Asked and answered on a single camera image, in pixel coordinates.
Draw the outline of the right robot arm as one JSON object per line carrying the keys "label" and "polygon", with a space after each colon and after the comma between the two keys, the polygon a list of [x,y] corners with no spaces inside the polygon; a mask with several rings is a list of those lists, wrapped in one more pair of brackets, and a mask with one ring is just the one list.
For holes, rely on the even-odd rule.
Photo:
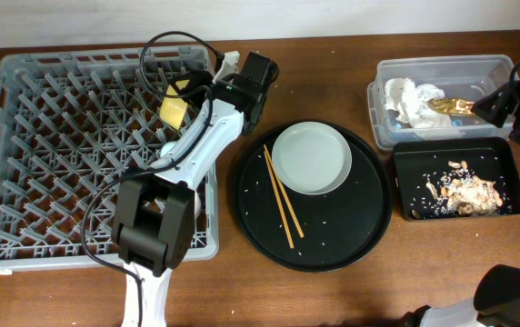
{"label": "right robot arm", "polygon": [[[479,117],[496,127],[513,114],[515,124],[510,137],[520,144],[520,81],[511,80],[494,93],[478,101],[473,108]],[[414,186],[414,173],[429,167],[432,154],[499,154],[502,162],[495,173],[507,180],[512,213],[520,213],[520,181],[507,141],[501,138],[444,140],[401,143],[393,150],[393,161],[400,194]],[[498,264],[478,284],[471,299],[438,308],[423,306],[407,312],[402,326],[520,326],[520,268]]]}

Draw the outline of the wooden chopstick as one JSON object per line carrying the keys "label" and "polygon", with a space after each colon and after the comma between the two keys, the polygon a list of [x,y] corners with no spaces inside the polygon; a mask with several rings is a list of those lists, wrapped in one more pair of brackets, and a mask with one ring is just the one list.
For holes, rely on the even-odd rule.
{"label": "wooden chopstick", "polygon": [[294,245],[293,238],[292,238],[292,235],[289,230],[289,226],[288,226],[286,216],[285,216],[285,211],[284,211],[284,208],[283,208],[283,205],[281,202],[281,198],[280,198],[280,195],[278,192],[278,186],[276,184],[275,174],[273,172],[272,165],[270,164],[269,153],[266,149],[264,149],[264,155],[265,155],[265,163],[266,163],[266,167],[268,170],[269,178],[270,178],[271,185],[273,187],[273,191],[274,191],[274,195],[275,195],[276,205],[278,208],[278,212],[280,213],[282,226],[284,228],[285,236],[288,241],[288,246],[290,249],[294,249],[295,245]]}
{"label": "wooden chopstick", "polygon": [[[263,145],[264,149],[266,149],[268,151],[268,148],[267,146],[264,144]],[[295,214],[295,210],[294,210],[294,207],[288,197],[288,194],[287,194],[287,191],[284,187],[284,184],[283,182],[280,180],[280,178],[278,177],[276,171],[275,171],[275,166],[273,164],[273,161],[272,161],[272,157],[271,157],[271,154],[269,154],[269,159],[270,159],[270,164],[272,165],[272,168],[273,168],[273,172],[275,174],[275,179],[276,179],[276,184],[278,186],[278,192],[279,192],[279,195],[280,195],[280,198],[281,198],[281,202],[282,204],[285,204],[288,212],[290,213],[290,216],[293,220],[293,223],[295,225],[295,228],[299,234],[299,237],[300,238],[304,238],[305,237],[305,233],[300,225],[300,222],[298,222],[298,219],[296,217],[296,214]]]}

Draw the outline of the gold foil wrapper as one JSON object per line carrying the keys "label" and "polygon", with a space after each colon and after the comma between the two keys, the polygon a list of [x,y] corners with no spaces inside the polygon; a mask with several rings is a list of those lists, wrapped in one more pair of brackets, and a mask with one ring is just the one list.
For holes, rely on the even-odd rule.
{"label": "gold foil wrapper", "polygon": [[461,98],[432,99],[428,106],[439,114],[452,116],[473,116],[474,103]]}

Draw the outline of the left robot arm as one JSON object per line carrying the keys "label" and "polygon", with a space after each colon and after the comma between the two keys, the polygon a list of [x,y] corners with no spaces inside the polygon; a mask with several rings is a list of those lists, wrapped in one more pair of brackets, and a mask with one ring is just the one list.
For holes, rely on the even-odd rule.
{"label": "left robot arm", "polygon": [[277,63],[260,54],[249,54],[242,68],[236,62],[226,57],[200,84],[170,82],[166,100],[198,104],[199,115],[155,162],[121,176],[112,238],[126,275],[125,326],[165,325],[170,276],[195,234],[197,188],[219,154],[257,125],[279,75]]}

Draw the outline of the yellow bowl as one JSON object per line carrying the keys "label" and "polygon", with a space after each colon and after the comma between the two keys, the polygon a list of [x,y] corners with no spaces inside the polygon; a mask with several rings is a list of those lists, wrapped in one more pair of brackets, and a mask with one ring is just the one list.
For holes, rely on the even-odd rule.
{"label": "yellow bowl", "polygon": [[158,115],[163,123],[175,130],[180,130],[188,104],[177,96],[178,92],[170,84],[165,90],[165,98],[158,109]]}

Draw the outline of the white paper napkin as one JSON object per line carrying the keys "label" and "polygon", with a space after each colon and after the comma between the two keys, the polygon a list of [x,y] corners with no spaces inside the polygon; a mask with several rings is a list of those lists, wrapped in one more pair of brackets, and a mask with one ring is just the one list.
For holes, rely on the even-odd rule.
{"label": "white paper napkin", "polygon": [[416,85],[409,78],[393,78],[385,83],[385,109],[397,114],[396,120],[415,129],[450,127],[451,119],[430,108],[431,100],[445,98],[433,84]]}

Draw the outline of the grey round plate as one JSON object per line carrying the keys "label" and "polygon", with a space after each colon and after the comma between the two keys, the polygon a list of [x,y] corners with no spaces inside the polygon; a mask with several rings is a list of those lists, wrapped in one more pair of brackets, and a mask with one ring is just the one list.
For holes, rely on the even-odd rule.
{"label": "grey round plate", "polygon": [[285,128],[275,139],[271,159],[280,181],[305,195],[332,192],[352,168],[349,143],[334,127],[318,122]]}

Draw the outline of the peanut shells and rice scraps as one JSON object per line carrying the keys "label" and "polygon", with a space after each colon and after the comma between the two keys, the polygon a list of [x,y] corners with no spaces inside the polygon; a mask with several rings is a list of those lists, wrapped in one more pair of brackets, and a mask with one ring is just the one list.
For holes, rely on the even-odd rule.
{"label": "peanut shells and rice scraps", "polygon": [[415,189],[422,194],[407,205],[408,215],[415,220],[451,217],[491,216],[512,207],[505,194],[505,178],[501,176],[502,189],[495,180],[480,177],[466,160],[447,162],[448,169],[439,173],[422,174],[422,181]]}

